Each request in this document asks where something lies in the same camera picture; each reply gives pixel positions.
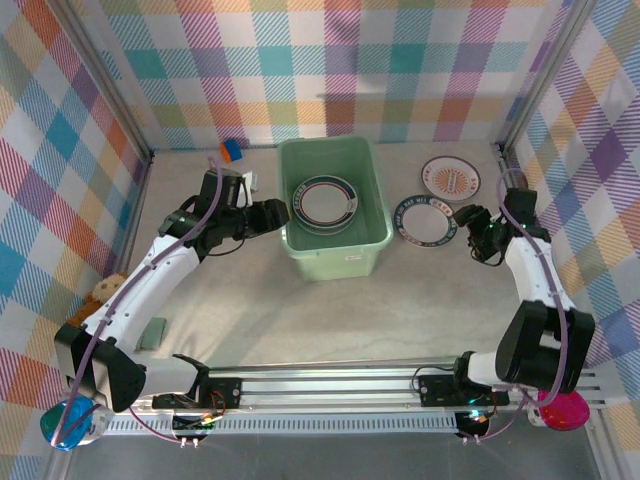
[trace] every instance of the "small plate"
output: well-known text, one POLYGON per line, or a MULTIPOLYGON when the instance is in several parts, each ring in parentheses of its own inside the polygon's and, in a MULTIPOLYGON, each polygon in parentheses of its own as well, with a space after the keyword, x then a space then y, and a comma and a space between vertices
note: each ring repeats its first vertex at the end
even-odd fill
POLYGON ((333 175, 309 178, 293 194, 293 211, 315 229, 341 227, 353 219, 358 208, 355 189, 333 175))
POLYGON ((422 182, 431 194, 448 202, 464 202, 480 190, 480 175, 466 160, 436 157, 422 167, 422 182))
POLYGON ((439 247, 451 241, 458 226, 453 210, 439 198, 414 195, 400 203, 393 215, 396 230, 418 247, 439 247))

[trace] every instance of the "teddy bear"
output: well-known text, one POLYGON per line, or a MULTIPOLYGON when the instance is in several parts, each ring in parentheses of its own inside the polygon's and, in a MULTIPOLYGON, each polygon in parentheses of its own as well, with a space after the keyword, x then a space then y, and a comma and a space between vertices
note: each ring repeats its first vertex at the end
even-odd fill
POLYGON ((80 327, 82 322, 96 313, 102 305, 107 303, 107 300, 116 293, 116 290, 124 283, 127 276, 126 273, 114 273, 98 283, 95 288, 84 297, 84 305, 67 320, 67 323, 70 323, 74 327, 80 327))

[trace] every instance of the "green plastic bin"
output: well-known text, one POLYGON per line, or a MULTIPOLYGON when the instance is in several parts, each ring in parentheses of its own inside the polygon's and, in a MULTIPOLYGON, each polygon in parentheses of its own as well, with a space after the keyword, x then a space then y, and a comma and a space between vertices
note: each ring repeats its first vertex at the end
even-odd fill
POLYGON ((316 175, 336 175, 358 194, 353 223, 335 235, 314 235, 293 218, 282 229, 289 256, 305 280, 365 277, 380 250, 391 243, 389 202, 380 178, 373 144, 358 135, 296 139, 278 146, 280 197, 291 205, 296 188, 316 175))

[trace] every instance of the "decorative plate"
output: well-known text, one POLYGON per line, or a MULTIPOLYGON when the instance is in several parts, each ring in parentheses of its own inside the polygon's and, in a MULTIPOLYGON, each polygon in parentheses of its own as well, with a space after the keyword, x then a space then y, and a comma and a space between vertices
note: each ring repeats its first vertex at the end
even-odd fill
POLYGON ((422 167, 422 182, 438 198, 463 202, 480 189, 480 175, 473 165, 458 157, 436 157, 422 167))
POLYGON ((346 180, 320 175, 305 180, 293 194, 293 211, 314 229, 334 229, 353 219, 358 208, 356 191, 346 180))
POLYGON ((393 215, 396 230, 418 247, 439 247, 458 231, 453 210, 439 198, 414 195, 400 203, 393 215))

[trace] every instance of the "plaid wall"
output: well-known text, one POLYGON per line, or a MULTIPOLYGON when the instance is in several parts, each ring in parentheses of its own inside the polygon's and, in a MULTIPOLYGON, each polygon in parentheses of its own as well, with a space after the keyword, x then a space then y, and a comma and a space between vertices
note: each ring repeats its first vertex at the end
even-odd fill
POLYGON ((150 143, 172 149, 351 132, 382 142, 493 140, 516 95, 525 95, 523 80, 530 85, 535 76, 536 53, 562 23, 545 38, 551 20, 567 7, 562 0, 74 4, 150 143))
POLYGON ((575 0, 562 1, 562 5, 560 6, 560 9, 558 10, 556 17, 554 18, 553 23, 551 24, 551 27, 549 28, 546 36, 544 37, 544 41, 540 46, 540 50, 538 50, 538 53, 536 54, 536 57, 533 63, 531 63, 531 66, 529 67, 529 71, 527 72, 527 75, 525 76, 524 81, 520 86, 518 95, 516 96, 513 104, 511 105, 511 108, 509 109, 509 113, 507 114, 507 119, 504 125, 502 126, 500 135, 498 137, 498 141, 502 142, 506 140, 506 137, 509 134, 511 126, 513 125, 513 120, 518 116, 518 114, 520 113, 520 109, 522 108, 524 102, 527 100, 529 96, 529 92, 531 91, 531 87, 533 86, 533 83, 538 78, 540 69, 547 61, 547 57, 549 56, 551 47, 555 42, 556 38, 558 37, 558 34, 562 30, 564 23, 567 20, 567 17, 571 10, 571 6, 574 4, 574 2, 575 0))
POLYGON ((598 3, 516 151, 564 288, 598 321, 589 363, 620 374, 611 413, 640 477, 638 25, 639 0, 598 3))
POLYGON ((45 1, 0 12, 0 479, 26 480, 53 336, 112 271, 142 164, 45 1))

